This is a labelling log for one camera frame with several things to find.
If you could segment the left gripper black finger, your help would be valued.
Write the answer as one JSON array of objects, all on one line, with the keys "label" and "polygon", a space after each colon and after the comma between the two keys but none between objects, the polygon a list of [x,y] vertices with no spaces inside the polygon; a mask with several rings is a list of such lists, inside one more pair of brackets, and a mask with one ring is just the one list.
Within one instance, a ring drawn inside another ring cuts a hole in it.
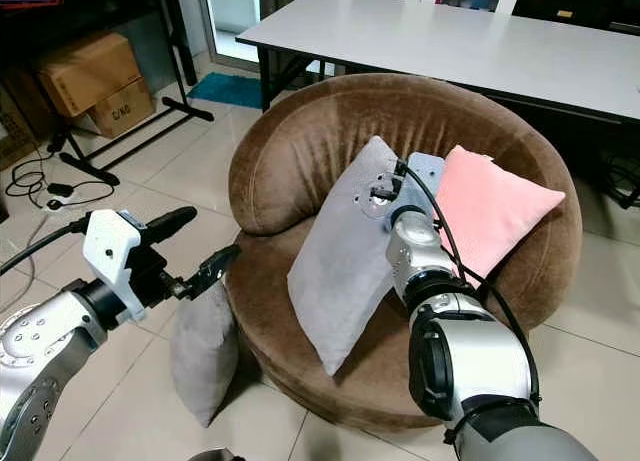
[{"label": "left gripper black finger", "polygon": [[140,246],[151,246],[169,240],[197,215],[198,209],[195,206],[183,206],[150,220],[140,231]]},{"label": "left gripper black finger", "polygon": [[239,254],[241,254],[241,247],[237,243],[232,243],[207,257],[198,265],[195,274],[180,282],[180,298],[197,298],[202,295],[224,277],[230,264]]}]

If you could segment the large grey pillow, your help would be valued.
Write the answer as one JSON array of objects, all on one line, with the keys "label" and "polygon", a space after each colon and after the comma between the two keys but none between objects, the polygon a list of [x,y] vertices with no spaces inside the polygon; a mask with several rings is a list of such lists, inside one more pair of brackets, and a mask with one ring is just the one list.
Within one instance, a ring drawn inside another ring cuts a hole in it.
[{"label": "large grey pillow", "polygon": [[294,314],[323,370],[334,377],[390,289],[389,234],[358,199],[397,156],[372,136],[334,183],[287,274]]}]

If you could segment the small grey pillow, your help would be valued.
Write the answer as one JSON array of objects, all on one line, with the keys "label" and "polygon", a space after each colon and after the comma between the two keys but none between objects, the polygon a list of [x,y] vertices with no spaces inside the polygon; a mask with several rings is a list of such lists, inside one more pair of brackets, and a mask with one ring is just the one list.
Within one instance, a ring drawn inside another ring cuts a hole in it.
[{"label": "small grey pillow", "polygon": [[223,283],[216,282],[200,296],[180,304],[170,347],[172,380],[180,402],[198,425],[210,426],[239,360],[236,319]]}]

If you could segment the round brown suede sofa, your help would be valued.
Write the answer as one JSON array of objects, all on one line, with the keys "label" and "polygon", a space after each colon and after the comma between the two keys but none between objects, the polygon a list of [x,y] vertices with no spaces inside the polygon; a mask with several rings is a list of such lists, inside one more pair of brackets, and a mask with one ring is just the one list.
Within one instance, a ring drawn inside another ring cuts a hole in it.
[{"label": "round brown suede sofa", "polygon": [[579,268],[582,218],[570,170],[552,144],[504,106],[411,74],[346,74],[293,92],[248,129],[230,161],[230,210],[241,255],[227,278],[241,338],[276,387],[329,423],[369,432],[436,425],[410,396],[410,329],[393,293],[381,298],[335,377],[298,321],[285,274],[340,173],[372,136],[399,155],[454,146],[564,199],[498,266],[495,286],[526,329],[561,306]]}]

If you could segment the pink pillow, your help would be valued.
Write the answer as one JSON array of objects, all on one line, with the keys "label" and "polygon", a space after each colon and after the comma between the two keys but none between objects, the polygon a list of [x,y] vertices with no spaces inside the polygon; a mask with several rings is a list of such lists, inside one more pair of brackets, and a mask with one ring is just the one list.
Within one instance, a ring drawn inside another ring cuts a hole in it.
[{"label": "pink pillow", "polygon": [[443,242],[448,272],[492,281],[503,295],[548,297],[567,287],[580,250],[580,217],[567,193],[454,146],[428,231]]}]

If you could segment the blue floor mat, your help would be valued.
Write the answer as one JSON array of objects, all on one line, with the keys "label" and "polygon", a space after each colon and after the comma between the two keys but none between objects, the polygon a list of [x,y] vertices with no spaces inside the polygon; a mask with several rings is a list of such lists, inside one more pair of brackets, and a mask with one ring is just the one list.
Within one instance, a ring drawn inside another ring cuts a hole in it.
[{"label": "blue floor mat", "polygon": [[234,76],[212,72],[188,91],[188,97],[195,97],[212,103],[223,103],[246,108],[261,109],[260,81],[256,78]]}]

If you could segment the white power strip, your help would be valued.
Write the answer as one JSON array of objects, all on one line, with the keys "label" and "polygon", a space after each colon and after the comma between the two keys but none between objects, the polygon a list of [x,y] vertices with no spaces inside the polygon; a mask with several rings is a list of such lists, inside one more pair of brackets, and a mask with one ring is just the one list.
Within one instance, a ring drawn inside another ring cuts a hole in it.
[{"label": "white power strip", "polygon": [[58,210],[70,204],[70,197],[74,195],[76,187],[63,185],[63,183],[50,183],[46,191],[50,195],[50,200],[46,201],[46,208]]}]

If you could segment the cardboard box with black print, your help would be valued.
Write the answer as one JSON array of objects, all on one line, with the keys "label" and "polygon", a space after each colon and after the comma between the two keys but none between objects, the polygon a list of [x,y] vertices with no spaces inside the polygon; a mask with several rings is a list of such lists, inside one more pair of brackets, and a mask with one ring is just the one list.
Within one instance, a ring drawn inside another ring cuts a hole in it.
[{"label": "cardboard box with black print", "polygon": [[154,97],[143,78],[105,97],[77,119],[77,126],[105,138],[118,138],[155,113]]}]

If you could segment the grey folding table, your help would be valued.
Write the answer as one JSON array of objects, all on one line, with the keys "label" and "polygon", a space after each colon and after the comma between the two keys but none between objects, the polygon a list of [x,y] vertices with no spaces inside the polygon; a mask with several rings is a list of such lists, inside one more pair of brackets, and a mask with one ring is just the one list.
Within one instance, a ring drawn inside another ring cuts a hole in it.
[{"label": "grey folding table", "polygon": [[293,0],[239,36],[269,105],[312,62],[420,74],[525,115],[582,178],[640,208],[640,36],[411,0]]}]

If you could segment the black metal clothes rack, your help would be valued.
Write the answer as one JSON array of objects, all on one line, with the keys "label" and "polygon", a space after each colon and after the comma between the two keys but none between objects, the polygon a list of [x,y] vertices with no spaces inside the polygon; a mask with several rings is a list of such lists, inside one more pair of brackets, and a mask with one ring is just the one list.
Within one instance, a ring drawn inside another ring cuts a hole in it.
[{"label": "black metal clothes rack", "polygon": [[[114,138],[91,153],[83,153],[76,137],[70,132],[70,122],[59,121],[58,128],[52,133],[49,151],[59,155],[61,161],[69,167],[81,170],[110,186],[118,186],[120,181],[111,169],[123,161],[141,153],[146,147],[155,144],[160,138],[169,135],[192,119],[201,119],[212,123],[215,115],[189,104],[188,87],[196,86],[197,72],[192,62],[192,53],[186,36],[186,23],[180,13],[179,0],[64,0],[55,7],[40,7],[23,10],[1,9],[1,67],[22,68],[37,80],[37,59],[50,53],[52,49],[69,41],[99,31],[110,30],[116,26],[127,25],[133,19],[156,13],[160,19],[160,35],[163,37],[165,53],[172,72],[177,78],[178,99],[161,97],[165,106],[163,112],[138,124],[124,135]],[[146,131],[152,123],[160,121],[170,114],[182,114],[178,121],[169,123],[145,141],[132,147],[127,153],[109,161],[102,167],[96,167],[93,159],[113,150],[116,145],[129,140],[138,132]]]}]

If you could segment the plain large cardboard box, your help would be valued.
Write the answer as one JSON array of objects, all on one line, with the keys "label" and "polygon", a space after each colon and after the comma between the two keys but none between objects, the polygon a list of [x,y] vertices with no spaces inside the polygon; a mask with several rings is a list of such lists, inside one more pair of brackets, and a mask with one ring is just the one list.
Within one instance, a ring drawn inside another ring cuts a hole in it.
[{"label": "plain large cardboard box", "polygon": [[38,80],[56,112],[76,117],[140,80],[131,42],[119,33],[96,33],[54,51],[38,65]]}]

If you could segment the cardboard box with white label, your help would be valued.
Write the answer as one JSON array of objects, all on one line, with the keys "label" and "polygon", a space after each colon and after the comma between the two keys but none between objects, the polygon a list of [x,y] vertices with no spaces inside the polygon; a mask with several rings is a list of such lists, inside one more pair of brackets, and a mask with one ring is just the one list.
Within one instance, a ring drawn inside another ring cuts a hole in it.
[{"label": "cardboard box with white label", "polygon": [[29,100],[29,77],[19,69],[1,73],[1,167],[12,167],[38,150],[35,105]]}]

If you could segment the black cabinet with gold label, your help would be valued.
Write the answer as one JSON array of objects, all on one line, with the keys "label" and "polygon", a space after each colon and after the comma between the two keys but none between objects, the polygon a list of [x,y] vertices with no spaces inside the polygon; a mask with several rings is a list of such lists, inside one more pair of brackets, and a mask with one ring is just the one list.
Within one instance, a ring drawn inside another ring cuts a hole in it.
[{"label": "black cabinet with gold label", "polygon": [[640,0],[517,0],[513,14],[640,35]]}]

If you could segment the white sliding door frame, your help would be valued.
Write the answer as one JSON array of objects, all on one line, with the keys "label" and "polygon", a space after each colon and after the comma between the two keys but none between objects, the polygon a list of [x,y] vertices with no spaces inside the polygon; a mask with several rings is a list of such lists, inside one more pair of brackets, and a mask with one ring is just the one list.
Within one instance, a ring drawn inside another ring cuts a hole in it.
[{"label": "white sliding door frame", "polygon": [[212,0],[196,0],[198,27],[204,37],[204,57],[210,65],[259,73],[259,51],[255,46],[236,40],[236,33],[220,30],[216,22],[216,7]]}]

